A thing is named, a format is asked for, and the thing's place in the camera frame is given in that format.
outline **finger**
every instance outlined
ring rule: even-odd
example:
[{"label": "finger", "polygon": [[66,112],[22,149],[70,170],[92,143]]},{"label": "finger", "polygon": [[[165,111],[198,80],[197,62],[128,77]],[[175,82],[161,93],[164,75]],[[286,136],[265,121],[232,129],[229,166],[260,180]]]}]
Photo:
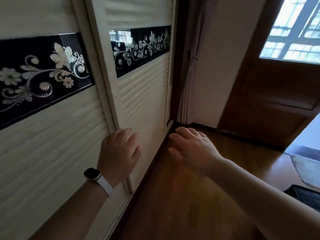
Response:
[{"label": "finger", "polygon": [[131,130],[132,130],[131,128],[127,128],[127,129],[120,131],[116,141],[120,142],[120,143],[125,143]]},{"label": "finger", "polygon": [[182,154],[177,150],[177,149],[175,149],[175,148],[172,148],[172,147],[170,147],[169,148],[169,153],[170,153],[170,155],[174,158],[174,159],[176,159],[176,160],[178,160],[178,161],[183,161],[183,159],[184,159],[184,157],[182,156]]},{"label": "finger", "polygon": [[192,134],[194,134],[195,136],[200,136],[200,134],[198,133],[198,131],[196,131],[193,128],[187,128],[188,131],[190,131]]},{"label": "finger", "polygon": [[117,137],[118,137],[118,134],[122,131],[122,129],[118,129],[117,131],[113,132],[109,137],[109,141],[110,142],[115,142]]},{"label": "finger", "polygon": [[176,133],[182,135],[185,139],[192,139],[194,135],[190,132],[190,130],[184,128],[184,127],[179,127],[176,129]]},{"label": "finger", "polygon": [[128,146],[131,152],[134,152],[134,147],[137,145],[139,139],[139,133],[133,133],[126,141],[125,145]]},{"label": "finger", "polygon": [[177,133],[172,133],[169,137],[182,148],[186,145],[187,140]]},{"label": "finger", "polygon": [[134,150],[134,152],[131,156],[133,166],[135,166],[137,164],[137,162],[139,161],[139,159],[141,157],[141,153],[142,153],[142,145],[139,145],[136,147],[136,149]]},{"label": "finger", "polygon": [[108,140],[109,136],[106,136],[101,142],[101,147],[105,147],[106,145],[108,145]]},{"label": "finger", "polygon": [[207,138],[207,136],[204,133],[200,132],[200,131],[199,131],[199,134],[200,134],[201,137]]}]

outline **watch face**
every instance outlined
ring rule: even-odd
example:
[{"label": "watch face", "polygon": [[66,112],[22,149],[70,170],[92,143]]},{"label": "watch face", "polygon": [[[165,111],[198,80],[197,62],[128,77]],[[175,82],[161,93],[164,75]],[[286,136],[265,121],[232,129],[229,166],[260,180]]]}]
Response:
[{"label": "watch face", "polygon": [[88,179],[93,180],[100,175],[100,172],[94,168],[88,168],[83,174]]}]

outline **white watch strap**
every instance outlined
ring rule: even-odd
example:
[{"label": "white watch strap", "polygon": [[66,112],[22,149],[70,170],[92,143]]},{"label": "white watch strap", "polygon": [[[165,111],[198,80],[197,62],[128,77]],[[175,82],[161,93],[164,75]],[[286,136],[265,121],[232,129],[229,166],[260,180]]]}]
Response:
[{"label": "white watch strap", "polygon": [[101,187],[104,189],[104,191],[106,191],[106,194],[109,196],[112,191],[113,188],[111,187],[111,185],[105,180],[105,178],[101,175],[101,177],[97,180],[97,183],[99,185],[101,185]]}]

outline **sliding wardrobe door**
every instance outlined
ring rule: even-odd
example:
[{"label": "sliding wardrobe door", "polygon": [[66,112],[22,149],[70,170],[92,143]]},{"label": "sliding wardrobe door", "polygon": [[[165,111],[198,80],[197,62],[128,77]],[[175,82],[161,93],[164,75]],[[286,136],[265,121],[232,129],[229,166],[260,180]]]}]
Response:
[{"label": "sliding wardrobe door", "polygon": [[[2,0],[0,13],[0,239],[27,240],[86,181],[114,125],[70,0]],[[128,192],[115,188],[90,239]]]},{"label": "sliding wardrobe door", "polygon": [[86,0],[117,128],[140,133],[136,190],[166,129],[175,0]]}]

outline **curtain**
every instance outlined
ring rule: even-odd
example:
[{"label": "curtain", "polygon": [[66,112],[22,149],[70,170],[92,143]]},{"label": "curtain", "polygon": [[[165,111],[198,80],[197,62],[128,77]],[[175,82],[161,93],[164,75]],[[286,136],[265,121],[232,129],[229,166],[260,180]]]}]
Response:
[{"label": "curtain", "polygon": [[186,42],[181,71],[181,93],[177,121],[190,124],[192,118],[192,91],[194,84],[194,66],[198,60],[198,51],[204,32],[210,19],[211,12],[217,0],[190,0]]}]

